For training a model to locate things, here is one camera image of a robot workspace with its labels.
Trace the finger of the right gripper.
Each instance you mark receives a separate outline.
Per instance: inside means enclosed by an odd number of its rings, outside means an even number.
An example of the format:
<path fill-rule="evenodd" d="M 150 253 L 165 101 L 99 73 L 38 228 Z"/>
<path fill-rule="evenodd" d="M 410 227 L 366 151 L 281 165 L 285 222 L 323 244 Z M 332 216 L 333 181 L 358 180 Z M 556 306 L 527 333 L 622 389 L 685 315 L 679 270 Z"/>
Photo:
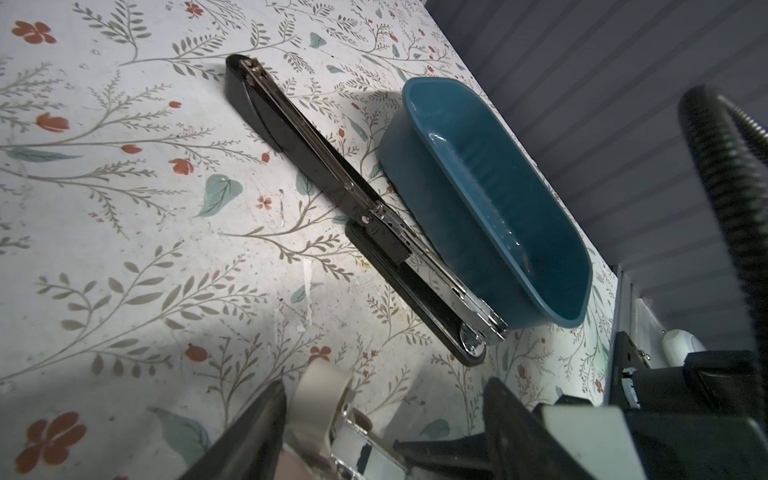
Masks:
<path fill-rule="evenodd" d="M 484 434 L 440 441 L 396 440 L 393 448 L 409 464 L 426 470 L 492 470 Z"/>

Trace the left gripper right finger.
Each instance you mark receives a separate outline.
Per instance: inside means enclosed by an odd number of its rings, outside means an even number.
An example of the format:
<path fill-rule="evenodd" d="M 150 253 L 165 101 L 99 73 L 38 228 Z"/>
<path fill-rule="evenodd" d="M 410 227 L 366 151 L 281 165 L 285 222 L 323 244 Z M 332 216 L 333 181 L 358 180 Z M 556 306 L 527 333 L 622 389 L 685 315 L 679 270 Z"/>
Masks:
<path fill-rule="evenodd" d="M 483 421 L 495 479 L 592 477 L 497 378 L 484 388 Z"/>

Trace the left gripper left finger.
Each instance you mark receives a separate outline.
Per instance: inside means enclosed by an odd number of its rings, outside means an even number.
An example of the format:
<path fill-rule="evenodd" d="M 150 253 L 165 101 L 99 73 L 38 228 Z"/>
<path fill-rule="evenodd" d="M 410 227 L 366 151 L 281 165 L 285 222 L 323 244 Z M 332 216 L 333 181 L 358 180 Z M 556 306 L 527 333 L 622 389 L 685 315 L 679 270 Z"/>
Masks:
<path fill-rule="evenodd" d="M 286 389 L 275 380 L 180 479 L 274 479 L 286 423 Z"/>

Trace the teal plastic tray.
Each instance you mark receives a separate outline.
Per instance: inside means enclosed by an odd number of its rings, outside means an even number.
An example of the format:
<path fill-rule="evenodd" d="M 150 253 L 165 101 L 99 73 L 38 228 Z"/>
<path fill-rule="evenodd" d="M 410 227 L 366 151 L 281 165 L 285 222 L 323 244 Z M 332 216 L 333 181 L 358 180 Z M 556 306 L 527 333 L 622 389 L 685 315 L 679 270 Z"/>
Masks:
<path fill-rule="evenodd" d="M 474 91 L 449 78 L 408 80 L 378 158 L 443 262 L 510 329 L 583 323 L 584 242 Z"/>

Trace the black stapler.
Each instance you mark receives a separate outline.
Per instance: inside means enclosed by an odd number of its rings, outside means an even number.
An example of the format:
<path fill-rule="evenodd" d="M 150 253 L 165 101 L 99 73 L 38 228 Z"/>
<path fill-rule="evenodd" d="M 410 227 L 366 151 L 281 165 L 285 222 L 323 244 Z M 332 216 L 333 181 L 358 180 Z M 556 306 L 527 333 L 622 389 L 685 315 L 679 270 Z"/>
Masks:
<path fill-rule="evenodd" d="M 475 367 L 505 338 L 506 323 L 449 269 L 295 107 L 256 59 L 225 60 L 225 95 L 246 123 L 283 153 L 348 218 L 345 233 L 463 365 Z"/>

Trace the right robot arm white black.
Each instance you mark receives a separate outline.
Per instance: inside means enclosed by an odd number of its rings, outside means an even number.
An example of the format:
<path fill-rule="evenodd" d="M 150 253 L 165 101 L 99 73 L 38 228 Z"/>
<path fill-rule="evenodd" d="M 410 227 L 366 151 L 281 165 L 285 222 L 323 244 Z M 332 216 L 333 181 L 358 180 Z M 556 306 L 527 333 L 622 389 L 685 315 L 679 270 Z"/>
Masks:
<path fill-rule="evenodd" d="M 756 363 L 749 351 L 700 351 L 652 369 L 621 332 L 607 405 L 563 395 L 527 409 L 493 379 L 483 432 L 394 448 L 453 479 L 763 479 L 767 397 Z"/>

